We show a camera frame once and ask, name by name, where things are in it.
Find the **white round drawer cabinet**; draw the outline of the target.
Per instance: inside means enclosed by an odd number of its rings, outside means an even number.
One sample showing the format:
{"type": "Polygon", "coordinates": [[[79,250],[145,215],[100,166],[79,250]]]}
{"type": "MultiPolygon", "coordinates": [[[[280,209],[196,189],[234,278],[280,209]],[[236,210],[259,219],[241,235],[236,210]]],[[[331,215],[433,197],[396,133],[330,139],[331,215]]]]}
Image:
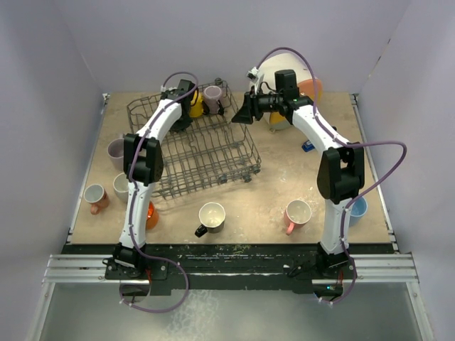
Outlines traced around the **white round drawer cabinet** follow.
{"type": "MultiPolygon", "coordinates": [[[[310,105],[316,99],[321,98],[322,81],[311,74],[310,67],[300,57],[288,50],[266,57],[255,67],[264,73],[264,78],[261,82],[250,82],[248,92],[295,94],[296,101],[310,105]]],[[[271,132],[284,130],[291,126],[290,121],[287,121],[279,112],[265,112],[262,118],[265,118],[271,132]]]]}

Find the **orange mug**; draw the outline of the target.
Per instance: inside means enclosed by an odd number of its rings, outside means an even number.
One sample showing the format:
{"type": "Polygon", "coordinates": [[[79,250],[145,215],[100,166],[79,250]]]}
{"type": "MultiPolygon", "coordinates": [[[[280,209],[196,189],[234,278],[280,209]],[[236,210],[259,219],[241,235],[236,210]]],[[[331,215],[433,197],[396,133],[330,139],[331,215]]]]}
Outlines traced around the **orange mug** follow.
{"type": "Polygon", "coordinates": [[[153,202],[149,203],[147,216],[146,216],[146,229],[153,229],[159,221],[159,213],[157,212],[153,202]]]}

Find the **salmon pink mug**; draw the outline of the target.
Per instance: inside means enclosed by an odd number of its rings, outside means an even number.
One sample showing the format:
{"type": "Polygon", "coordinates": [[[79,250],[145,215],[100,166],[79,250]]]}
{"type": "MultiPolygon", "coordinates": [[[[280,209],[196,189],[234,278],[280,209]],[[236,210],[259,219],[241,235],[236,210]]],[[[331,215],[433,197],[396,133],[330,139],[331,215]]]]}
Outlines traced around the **salmon pink mug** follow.
{"type": "Polygon", "coordinates": [[[100,184],[89,185],[83,193],[83,198],[90,205],[92,215],[98,215],[110,204],[107,192],[100,184]]]}

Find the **purple mug black handle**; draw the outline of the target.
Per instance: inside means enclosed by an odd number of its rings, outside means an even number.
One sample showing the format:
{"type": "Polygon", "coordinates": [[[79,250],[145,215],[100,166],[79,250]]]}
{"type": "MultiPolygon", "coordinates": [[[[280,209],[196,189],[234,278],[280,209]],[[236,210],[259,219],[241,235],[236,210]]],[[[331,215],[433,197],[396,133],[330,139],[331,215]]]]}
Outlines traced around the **purple mug black handle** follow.
{"type": "Polygon", "coordinates": [[[211,85],[203,91],[203,114],[225,114],[224,106],[221,102],[223,91],[219,86],[211,85]]]}

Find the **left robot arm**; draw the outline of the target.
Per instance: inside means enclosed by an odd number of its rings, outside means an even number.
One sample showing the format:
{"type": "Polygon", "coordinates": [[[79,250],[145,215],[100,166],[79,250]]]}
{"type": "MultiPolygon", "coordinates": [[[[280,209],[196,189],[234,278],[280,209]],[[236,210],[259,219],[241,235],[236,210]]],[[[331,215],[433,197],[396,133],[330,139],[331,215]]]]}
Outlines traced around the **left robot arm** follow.
{"type": "Polygon", "coordinates": [[[119,243],[112,255],[130,278],[139,278],[146,271],[146,219],[151,194],[164,171],[161,145],[176,123],[191,124],[189,111],[197,84],[181,80],[177,87],[161,88],[156,111],[134,134],[124,136],[124,173],[128,180],[128,201],[119,243]]]}

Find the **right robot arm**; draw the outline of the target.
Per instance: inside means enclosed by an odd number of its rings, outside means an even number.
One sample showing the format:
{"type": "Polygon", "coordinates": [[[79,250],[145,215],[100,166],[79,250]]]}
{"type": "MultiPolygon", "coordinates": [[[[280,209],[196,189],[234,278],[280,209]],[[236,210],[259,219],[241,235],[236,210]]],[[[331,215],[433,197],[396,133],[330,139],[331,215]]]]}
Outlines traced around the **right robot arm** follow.
{"type": "Polygon", "coordinates": [[[325,217],[315,267],[322,277],[332,278],[349,262],[352,201],[365,185],[363,147],[338,136],[319,114],[315,99],[300,92],[293,70],[276,71],[275,88],[268,93],[262,91],[264,75],[258,68],[252,68],[247,78],[253,84],[244,94],[243,104],[232,122],[252,124],[265,113],[279,112],[321,155],[316,184],[325,200],[325,217]]]}

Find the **light blue mug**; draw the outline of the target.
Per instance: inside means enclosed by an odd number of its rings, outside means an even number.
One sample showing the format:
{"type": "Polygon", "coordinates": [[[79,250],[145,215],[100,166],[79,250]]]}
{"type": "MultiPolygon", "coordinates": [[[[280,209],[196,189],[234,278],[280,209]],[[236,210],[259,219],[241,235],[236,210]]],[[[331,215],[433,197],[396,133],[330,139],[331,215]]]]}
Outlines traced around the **light blue mug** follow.
{"type": "Polygon", "coordinates": [[[368,211],[368,203],[364,197],[357,199],[351,208],[349,227],[355,226],[368,211]]]}

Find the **lavender mug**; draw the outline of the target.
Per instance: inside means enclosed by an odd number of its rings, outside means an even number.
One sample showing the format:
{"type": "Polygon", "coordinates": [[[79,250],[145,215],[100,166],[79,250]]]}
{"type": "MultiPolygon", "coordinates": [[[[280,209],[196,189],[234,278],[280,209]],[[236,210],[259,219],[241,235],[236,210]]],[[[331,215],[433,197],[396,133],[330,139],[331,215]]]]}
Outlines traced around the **lavender mug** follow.
{"type": "Polygon", "coordinates": [[[124,139],[118,138],[111,141],[107,147],[107,154],[114,168],[123,172],[124,167],[124,139]]]}

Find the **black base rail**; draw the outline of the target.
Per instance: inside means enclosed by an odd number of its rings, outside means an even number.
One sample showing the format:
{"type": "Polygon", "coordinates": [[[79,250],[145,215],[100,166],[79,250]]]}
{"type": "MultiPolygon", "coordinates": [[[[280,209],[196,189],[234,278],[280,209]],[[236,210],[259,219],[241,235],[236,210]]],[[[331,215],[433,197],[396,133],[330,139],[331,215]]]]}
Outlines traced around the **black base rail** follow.
{"type": "Polygon", "coordinates": [[[115,247],[102,262],[109,280],[137,283],[154,296],[173,290],[291,291],[338,298],[356,278],[345,253],[328,256],[317,244],[148,245],[115,247]]]}

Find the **yellow mug black handle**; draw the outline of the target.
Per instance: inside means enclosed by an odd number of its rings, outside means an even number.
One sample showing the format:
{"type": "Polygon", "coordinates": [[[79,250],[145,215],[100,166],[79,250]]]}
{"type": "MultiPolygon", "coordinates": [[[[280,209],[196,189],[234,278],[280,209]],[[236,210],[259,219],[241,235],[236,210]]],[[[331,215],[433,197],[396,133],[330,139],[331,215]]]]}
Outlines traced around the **yellow mug black handle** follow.
{"type": "Polygon", "coordinates": [[[198,118],[203,115],[204,108],[203,108],[203,96],[197,90],[193,95],[193,99],[191,100],[191,107],[189,112],[189,117],[192,119],[198,118]]]}

